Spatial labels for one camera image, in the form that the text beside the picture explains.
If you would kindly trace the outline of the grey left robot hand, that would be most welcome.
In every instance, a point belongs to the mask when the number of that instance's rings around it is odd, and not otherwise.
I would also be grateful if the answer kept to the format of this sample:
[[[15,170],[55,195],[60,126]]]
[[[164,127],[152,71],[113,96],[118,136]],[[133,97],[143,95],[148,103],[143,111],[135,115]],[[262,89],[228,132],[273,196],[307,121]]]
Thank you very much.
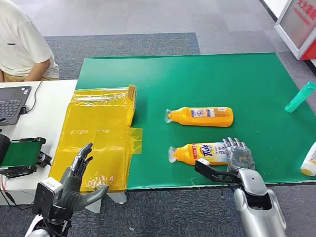
[[[72,165],[66,168],[63,174],[60,183],[63,184],[63,189],[57,202],[58,206],[72,212],[80,211],[102,199],[108,191],[108,185],[102,185],[88,194],[80,193],[82,178],[89,162],[93,159],[92,156],[88,156],[92,151],[92,146],[93,143],[87,143],[81,148],[74,158]]]

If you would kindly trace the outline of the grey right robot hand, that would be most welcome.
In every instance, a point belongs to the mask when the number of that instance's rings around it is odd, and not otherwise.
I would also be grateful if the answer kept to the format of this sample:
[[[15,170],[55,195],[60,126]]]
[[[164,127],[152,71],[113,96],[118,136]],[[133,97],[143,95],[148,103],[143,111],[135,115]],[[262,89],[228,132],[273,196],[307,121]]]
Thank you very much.
[[[231,137],[222,138],[222,141],[224,143],[227,160],[227,172],[236,174],[241,168],[255,170],[252,153],[244,142]]]

